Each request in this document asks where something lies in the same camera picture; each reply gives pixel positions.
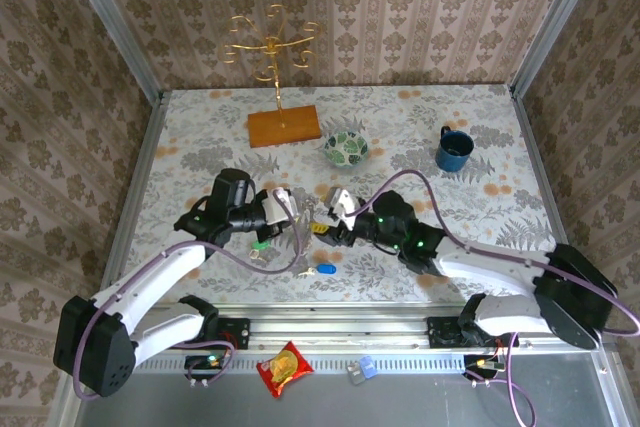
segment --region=red snack bag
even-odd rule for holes
[[[288,342],[273,359],[258,364],[258,372],[271,395],[277,399],[287,382],[310,374],[313,369],[300,355],[293,342]]]

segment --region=floral tablecloth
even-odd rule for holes
[[[354,168],[333,167],[323,139],[251,149],[247,114],[275,108],[273,89],[174,91],[146,186],[127,270],[152,254],[173,223],[210,193],[224,167],[249,172],[258,189],[289,187],[302,214],[304,258],[289,273],[264,276],[220,255],[183,278],[165,297],[194,294],[213,303],[460,302],[490,286],[462,279],[416,276],[395,257],[372,246],[331,249],[309,232],[311,221],[331,222],[320,200],[342,185],[369,197],[394,172],[419,169],[432,179],[450,228],[471,239],[518,249],[553,248],[547,213],[507,89],[502,85],[287,88],[285,106],[315,104],[325,136],[362,133],[369,157]],[[440,128],[468,132],[476,148],[457,174],[434,162]],[[424,222],[437,225],[433,206],[417,178],[394,188]],[[255,234],[236,234],[227,248],[249,259]],[[290,229],[252,260],[281,268],[293,255]],[[318,263],[334,275],[302,275]]]

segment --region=blue mug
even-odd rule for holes
[[[458,172],[473,151],[473,139],[464,132],[451,130],[448,125],[440,129],[440,145],[436,164],[445,172]]]

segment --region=wooden base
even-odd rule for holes
[[[249,145],[266,147],[322,137],[315,105],[284,109],[283,117],[284,127],[277,110],[249,114]]]

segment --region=gray floor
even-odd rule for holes
[[[540,427],[608,427],[588,355],[524,356],[515,380],[531,395]],[[529,422],[526,406],[523,419]],[[228,375],[191,389],[179,375],[133,376],[114,396],[82,407],[76,427],[512,427],[506,389],[471,388],[461,376],[379,375],[353,386],[346,374],[312,374],[273,399],[256,375]]]

